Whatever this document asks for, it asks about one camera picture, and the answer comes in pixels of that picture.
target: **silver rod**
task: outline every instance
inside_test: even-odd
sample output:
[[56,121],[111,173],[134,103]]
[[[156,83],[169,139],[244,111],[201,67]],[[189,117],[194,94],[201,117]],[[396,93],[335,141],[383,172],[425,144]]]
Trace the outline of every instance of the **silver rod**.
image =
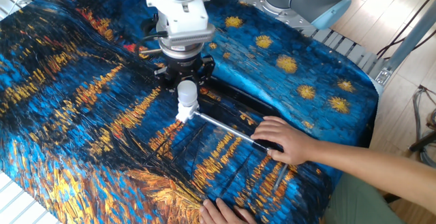
[[251,142],[251,143],[254,142],[254,141],[253,141],[249,136],[247,136],[247,135],[245,135],[244,133],[239,132],[239,131],[237,131],[237,130],[231,128],[230,126],[227,126],[227,125],[225,125],[225,124],[219,122],[218,120],[216,120],[216,119],[214,119],[214,118],[211,118],[211,117],[209,117],[209,116],[207,116],[207,115],[205,115],[205,114],[203,114],[203,113],[201,113],[201,112],[198,112],[198,111],[195,111],[194,114],[197,115],[197,116],[199,116],[200,118],[203,118],[204,120],[210,122],[211,124],[214,124],[214,125],[216,125],[216,126],[222,128],[222,129],[225,129],[226,131],[228,131],[228,132],[230,132],[230,133],[232,133],[232,134],[234,134],[234,135],[239,136],[239,137],[242,138],[242,139],[246,139],[247,141],[249,141],[249,142]]
[[155,49],[155,50],[141,50],[140,54],[159,54],[162,52],[162,49]]
[[[212,118],[212,117],[209,117],[209,116],[207,116],[207,115],[205,115],[205,114],[203,114],[203,113],[201,113],[201,112],[199,112],[199,111],[194,111],[194,114],[197,115],[197,116],[199,116],[200,118],[203,118],[204,120],[210,122],[210,123],[213,124],[213,125],[216,125],[216,126],[222,128],[222,129],[224,129],[224,130],[226,130],[226,131],[228,131],[228,132],[230,132],[230,133],[233,133],[234,135],[237,135],[237,136],[239,136],[240,138],[246,139],[247,141],[249,141],[249,142],[251,142],[251,143],[254,143],[254,140],[251,139],[249,136],[247,136],[247,135],[245,135],[244,133],[239,132],[239,131],[237,131],[237,130],[231,128],[230,126],[227,126],[227,125],[225,125],[225,124],[219,122],[218,120],[216,120],[216,119],[214,119],[214,118]],[[280,171],[279,177],[277,178],[277,180],[275,181],[275,184],[274,184],[274,189],[273,189],[274,191],[277,190],[277,188],[278,188],[279,185],[280,185],[280,182],[283,180],[283,177],[285,176],[285,173],[286,173],[286,170],[287,170],[287,167],[288,167],[288,166],[289,166],[288,164],[285,164],[285,165],[281,168],[281,171]]]
[[286,169],[287,169],[288,166],[289,166],[289,165],[286,163],[286,164],[281,168],[281,171],[280,171],[279,177],[277,178],[277,180],[275,181],[275,184],[274,184],[274,188],[273,188],[274,191],[276,191],[276,190],[279,188],[280,182],[281,182],[281,180],[283,180],[283,177],[285,176],[285,172],[286,172]]

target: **person's arm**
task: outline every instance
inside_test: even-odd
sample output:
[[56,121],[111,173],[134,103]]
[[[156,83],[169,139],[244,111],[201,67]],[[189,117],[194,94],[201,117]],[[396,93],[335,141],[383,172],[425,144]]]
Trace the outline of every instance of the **person's arm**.
[[289,164],[314,161],[351,174],[374,187],[419,204],[436,214],[436,170],[416,161],[367,148],[318,141],[277,117],[265,117],[253,139],[282,145],[269,150],[275,160]]

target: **black bar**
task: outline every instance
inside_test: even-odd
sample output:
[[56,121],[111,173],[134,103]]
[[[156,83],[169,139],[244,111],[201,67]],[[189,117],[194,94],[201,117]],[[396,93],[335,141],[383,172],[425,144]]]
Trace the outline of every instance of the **black bar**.
[[409,150],[411,152],[417,152],[421,149],[423,149],[425,146],[427,146],[430,143],[433,143],[436,141],[436,131],[426,135],[425,137],[423,137],[421,140],[419,140],[418,142],[415,142],[414,144],[412,144],[409,147]]

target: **wooden floor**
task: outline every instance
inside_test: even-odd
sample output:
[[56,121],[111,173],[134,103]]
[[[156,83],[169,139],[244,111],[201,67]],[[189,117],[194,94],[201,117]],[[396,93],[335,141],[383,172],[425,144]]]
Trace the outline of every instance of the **wooden floor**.
[[[332,29],[377,53],[405,26],[424,1],[353,0],[344,17]],[[414,27],[419,17],[408,27],[405,34]],[[389,57],[394,50],[392,48],[388,51],[385,57]],[[418,160],[417,154],[407,153],[407,147],[415,140],[411,98],[420,84],[436,91],[436,36],[413,51],[385,87],[375,120],[372,149]],[[423,97],[420,106],[423,125],[427,114],[434,109],[435,106],[430,100]],[[431,149],[431,155],[436,159],[436,148]],[[408,201],[399,200],[391,204],[391,207],[407,223],[436,223],[435,215]]]

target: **black cable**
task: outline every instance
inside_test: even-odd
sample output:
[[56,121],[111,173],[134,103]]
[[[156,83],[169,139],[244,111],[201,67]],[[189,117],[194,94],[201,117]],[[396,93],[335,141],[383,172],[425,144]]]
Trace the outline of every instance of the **black cable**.
[[157,32],[156,34],[153,35],[148,35],[143,37],[135,46],[135,54],[136,56],[140,56],[139,53],[139,47],[144,46],[145,42],[151,41],[151,40],[157,40],[160,37],[168,37],[168,32],[167,31],[161,31],[161,32]]
[[424,9],[424,7],[425,7],[425,5],[427,4],[427,3],[429,3],[429,1],[430,0],[426,0],[422,5],[421,5],[421,7],[418,9],[418,11],[414,14],[414,16],[409,20],[409,22],[403,27],[403,29],[400,31],[400,33],[394,38],[394,40],[389,44],[389,45],[387,45],[387,46],[385,46],[385,47],[383,47],[378,53],[377,53],[377,56],[378,56],[378,59],[380,59],[380,58],[382,58],[383,57],[383,55],[384,54],[386,54],[386,51],[388,51],[388,49],[391,47],[391,46],[393,46],[393,45],[395,45],[395,44],[398,44],[398,43],[401,43],[402,41],[404,41],[404,39],[405,39],[405,37],[402,39],[402,40],[399,40],[399,41],[397,41],[396,42],[396,40],[401,36],[401,34],[403,34],[404,33],[404,31],[406,30],[406,28],[415,20],[415,18],[418,16],[418,14],[422,11],[422,9]]
[[422,42],[420,42],[417,46],[415,46],[411,51],[416,50],[417,48],[421,47],[421,45],[423,45],[425,42],[427,42],[429,39],[432,38],[432,36],[434,36],[436,34],[436,30],[434,30],[426,39],[424,39]]
[[[413,96],[413,104],[414,104],[414,114],[415,114],[415,122],[416,122],[416,141],[419,142],[424,136],[421,135],[421,120],[420,120],[420,113],[419,113],[419,105],[421,101],[421,96],[423,93],[426,93],[427,96],[430,98],[430,100],[436,105],[436,102],[431,98],[430,93],[436,95],[435,92],[430,91],[424,86],[419,86],[418,90],[414,93]],[[433,111],[431,115],[431,123],[436,124],[436,121],[434,120],[434,114],[436,113],[436,110]],[[427,146],[421,149],[420,151],[420,157],[421,161],[431,167],[436,168],[436,162],[434,162],[427,153]]]

